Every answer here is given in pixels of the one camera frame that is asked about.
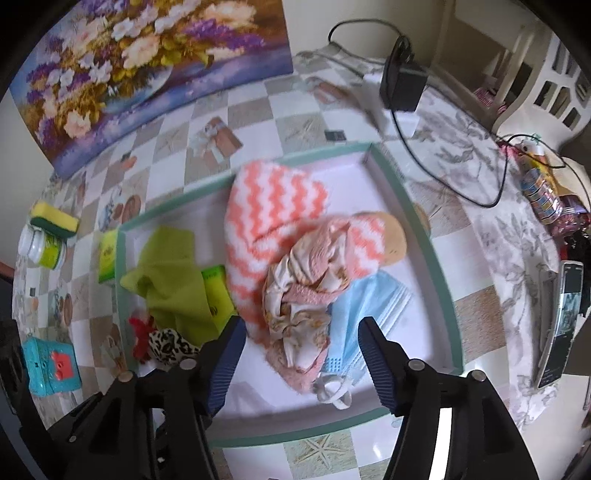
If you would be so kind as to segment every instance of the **white jar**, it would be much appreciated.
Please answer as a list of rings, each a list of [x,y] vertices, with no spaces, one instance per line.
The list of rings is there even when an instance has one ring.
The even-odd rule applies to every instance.
[[[67,245],[62,239],[30,225],[22,229],[18,253],[35,264],[57,270],[66,260],[66,251]]]

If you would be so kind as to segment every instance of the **checkered tablecloth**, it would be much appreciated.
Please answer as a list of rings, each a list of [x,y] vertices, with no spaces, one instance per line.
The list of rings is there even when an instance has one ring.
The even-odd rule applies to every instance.
[[[345,60],[371,71],[372,66]],[[33,335],[74,345],[82,389],[35,398],[46,426],[95,392],[106,391],[126,369],[114,292],[98,284],[102,232],[212,174],[256,158],[328,145],[327,129],[343,130],[348,141],[381,142],[398,164],[409,194],[429,218],[431,239],[454,300],[465,361],[499,351],[507,343],[512,388],[507,385],[501,395],[518,423],[539,414],[535,402],[545,405],[551,393],[542,398],[527,390],[524,371],[532,368],[527,363],[533,362],[531,352],[527,358],[531,339],[519,326],[532,322],[537,301],[536,280],[523,258],[535,249],[535,237],[542,246],[548,238],[534,225],[527,202],[524,206],[519,200],[518,186],[509,182],[506,205],[496,207],[495,213],[467,205],[421,171],[400,140],[380,136],[360,107],[361,81],[354,74],[320,57],[295,57],[294,68],[292,75],[214,93],[165,114],[109,147],[70,180],[51,179],[43,199],[78,216],[79,230],[69,241],[60,270],[18,258],[13,299],[22,340]],[[421,120],[411,143],[429,168],[477,198],[494,197],[491,192],[498,188],[502,169],[490,139],[434,92],[423,94],[417,112]],[[515,255],[522,260],[511,257],[518,250],[522,254]],[[554,254],[547,254],[547,263],[554,261]],[[69,302],[71,318],[70,309],[63,307]],[[508,330],[512,325],[517,327]],[[516,342],[521,343],[521,357],[526,345],[526,357],[512,365]],[[335,472],[343,472],[343,479],[382,478],[398,430],[389,427],[390,419],[376,421],[389,430],[377,435],[374,427],[365,425],[283,445],[216,450],[220,477],[232,478],[232,472],[241,471],[237,478],[304,479]],[[266,460],[258,462],[259,457]]]

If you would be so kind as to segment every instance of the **green cloth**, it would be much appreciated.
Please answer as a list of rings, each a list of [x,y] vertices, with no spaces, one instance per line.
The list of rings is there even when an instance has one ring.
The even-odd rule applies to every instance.
[[[195,264],[194,235],[160,226],[121,286],[146,299],[159,329],[172,328],[194,346],[219,337],[207,304],[203,276]]]

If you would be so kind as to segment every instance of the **green tray rim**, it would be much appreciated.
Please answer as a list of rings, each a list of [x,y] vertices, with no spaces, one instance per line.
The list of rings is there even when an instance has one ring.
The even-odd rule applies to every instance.
[[[453,305],[452,295],[450,294],[443,270],[437,259],[437,254],[433,248],[433,244],[427,232],[425,231],[421,220],[419,219],[417,212],[414,209],[413,202],[408,196],[408,193],[403,185],[402,175],[398,171],[398,167],[392,163],[391,160],[383,153],[380,144],[373,142],[351,142],[344,145],[335,145],[331,147],[322,147],[314,150],[308,150],[304,152],[293,153],[283,156],[281,159],[276,160],[277,162],[289,166],[298,167],[312,163],[318,160],[327,160],[332,157],[339,155],[346,155],[356,152],[367,152],[376,161],[379,168],[382,170],[386,180],[392,187],[392,190],[397,195],[398,201],[404,210],[407,217],[408,223],[413,229],[413,233],[417,238],[419,246],[423,252],[427,268],[431,275],[431,281],[436,289],[437,296],[439,297],[439,303],[443,313],[443,317],[446,324],[447,335],[449,338],[450,349],[452,353],[452,375],[460,375],[464,371],[464,356],[462,352],[462,338],[460,336],[460,329],[457,324],[456,312]],[[116,252],[115,252],[115,295],[117,300],[117,311],[119,314],[120,330],[123,340],[123,345],[131,345],[126,339],[133,339],[133,330],[129,326],[129,323],[124,319],[129,318],[131,313],[129,304],[126,296],[131,295],[127,293],[123,287],[121,287],[120,280],[125,274],[125,240],[127,232],[141,226],[145,222],[152,220],[160,215],[171,212],[182,205],[197,200],[201,197],[205,197],[212,193],[217,192],[220,189],[228,188],[232,185],[236,172],[229,170],[221,174],[210,177],[208,181],[204,181],[203,184],[196,186],[195,189],[183,193],[175,198],[172,198],[151,210],[138,215],[136,218],[124,223],[118,229]],[[126,348],[126,360],[128,366],[132,370],[137,370],[137,361],[128,355],[128,349]],[[240,437],[233,439],[222,439],[222,440],[211,440],[209,445],[211,447],[250,447],[250,446],[263,446],[273,445],[277,443],[292,442],[295,440],[301,440],[309,437],[315,437],[320,435],[326,435],[328,433],[338,432],[339,430],[346,430],[371,420],[378,419],[384,415],[390,414],[390,411],[385,407],[375,408],[365,413],[356,415],[354,417],[338,420],[335,422],[319,425],[309,429],[295,430],[293,432],[278,433],[272,435],[264,435],[257,437]]]

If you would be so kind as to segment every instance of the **leopard print fabric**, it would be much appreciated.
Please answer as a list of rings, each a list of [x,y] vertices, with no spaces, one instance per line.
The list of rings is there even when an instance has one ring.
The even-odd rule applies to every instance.
[[[191,345],[172,328],[150,333],[148,343],[152,356],[171,367],[179,364],[184,358],[196,358],[199,353],[196,346]]]

